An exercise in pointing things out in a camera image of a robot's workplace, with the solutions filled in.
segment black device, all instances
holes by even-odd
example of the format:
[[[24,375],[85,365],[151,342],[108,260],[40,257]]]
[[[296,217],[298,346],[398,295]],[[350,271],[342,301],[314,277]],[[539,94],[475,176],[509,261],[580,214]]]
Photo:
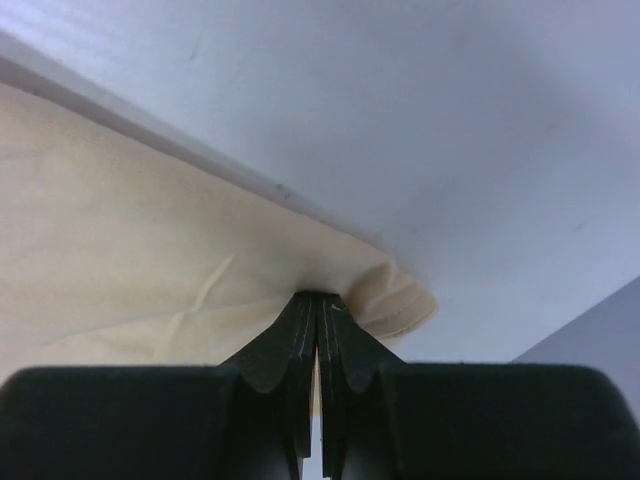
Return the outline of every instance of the black device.
[[[407,364],[300,292],[217,367],[47,367],[0,389],[0,479],[299,479],[319,364],[332,479],[640,478],[640,434],[582,367]]]

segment cream cloth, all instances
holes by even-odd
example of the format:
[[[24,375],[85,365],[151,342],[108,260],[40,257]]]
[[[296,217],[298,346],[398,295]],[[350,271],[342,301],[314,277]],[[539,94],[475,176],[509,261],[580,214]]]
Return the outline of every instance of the cream cloth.
[[[301,289],[341,294],[378,338],[435,309],[373,247],[0,85],[0,381],[219,363]]]

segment gray wall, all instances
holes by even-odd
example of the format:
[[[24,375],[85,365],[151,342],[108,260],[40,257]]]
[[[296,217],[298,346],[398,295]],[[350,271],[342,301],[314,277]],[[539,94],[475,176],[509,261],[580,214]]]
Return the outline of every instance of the gray wall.
[[[618,385],[640,419],[640,278],[515,361],[595,367]]]

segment black clamp jaw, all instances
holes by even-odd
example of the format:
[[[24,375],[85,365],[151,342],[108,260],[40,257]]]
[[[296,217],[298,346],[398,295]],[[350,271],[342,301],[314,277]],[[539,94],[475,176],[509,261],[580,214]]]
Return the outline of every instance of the black clamp jaw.
[[[334,480],[640,478],[640,434],[604,375],[406,364],[318,292],[217,367],[17,373],[0,389],[0,478],[300,479],[316,357]]]

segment fabric fold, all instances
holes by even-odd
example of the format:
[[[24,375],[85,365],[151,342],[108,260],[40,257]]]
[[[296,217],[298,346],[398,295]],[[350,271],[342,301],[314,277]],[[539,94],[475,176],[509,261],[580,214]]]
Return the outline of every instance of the fabric fold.
[[[219,363],[302,289],[378,338],[436,308],[366,243],[4,85],[0,229],[0,378]]]

